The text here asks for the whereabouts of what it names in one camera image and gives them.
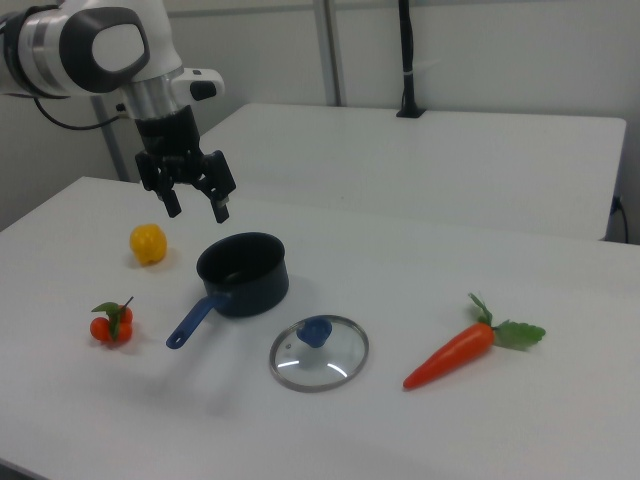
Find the tomato stem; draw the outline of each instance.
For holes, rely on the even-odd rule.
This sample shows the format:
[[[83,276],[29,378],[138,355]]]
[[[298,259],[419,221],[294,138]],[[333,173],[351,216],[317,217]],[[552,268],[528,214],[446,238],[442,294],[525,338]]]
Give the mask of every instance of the tomato stem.
[[[129,300],[127,300],[127,303],[125,303],[122,308],[120,309],[121,312],[124,313],[124,311],[127,309],[127,305],[129,305],[131,303],[131,300],[133,300],[133,297],[131,297]]]

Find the black pot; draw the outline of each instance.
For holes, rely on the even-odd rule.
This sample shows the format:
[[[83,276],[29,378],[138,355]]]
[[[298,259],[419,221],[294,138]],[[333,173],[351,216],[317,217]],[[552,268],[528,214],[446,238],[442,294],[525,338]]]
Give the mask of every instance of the black pot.
[[[207,248],[196,266],[207,296],[199,300],[167,340],[180,348],[211,309],[249,317],[275,307],[287,294],[284,245],[266,233],[241,233]]]

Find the white table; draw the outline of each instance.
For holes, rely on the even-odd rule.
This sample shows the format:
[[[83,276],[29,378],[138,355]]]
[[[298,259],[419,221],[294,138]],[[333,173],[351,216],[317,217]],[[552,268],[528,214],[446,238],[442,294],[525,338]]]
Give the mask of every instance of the white table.
[[[247,105],[203,136],[254,200],[597,240],[614,118]]]
[[[241,195],[219,226],[200,193],[178,196],[184,211],[169,220],[139,185],[82,179],[0,233],[3,463],[52,480],[637,478],[634,247]],[[171,250],[142,269],[128,235],[146,222]],[[245,321],[212,313],[169,350],[204,294],[200,252],[250,230],[284,242],[287,297]],[[403,392],[469,325],[468,292],[547,337]],[[96,345],[91,308],[130,295],[134,340]],[[320,313],[362,325],[369,360],[337,390],[288,390],[270,375],[269,348]]]

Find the glass lid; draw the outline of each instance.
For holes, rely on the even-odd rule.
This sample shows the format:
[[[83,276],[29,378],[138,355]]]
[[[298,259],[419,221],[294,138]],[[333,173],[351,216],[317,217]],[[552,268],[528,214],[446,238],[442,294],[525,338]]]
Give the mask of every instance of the glass lid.
[[[335,315],[307,318],[276,338],[271,371],[298,392],[330,390],[355,377],[367,360],[369,339],[355,322]]]

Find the blue pot handle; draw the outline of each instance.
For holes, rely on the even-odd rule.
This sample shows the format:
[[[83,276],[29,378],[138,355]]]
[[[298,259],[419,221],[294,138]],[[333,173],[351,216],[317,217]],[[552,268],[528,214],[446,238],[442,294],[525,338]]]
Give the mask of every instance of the blue pot handle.
[[[174,350],[182,347],[211,309],[219,307],[224,301],[225,297],[220,296],[207,296],[198,300],[167,340],[167,347]]]

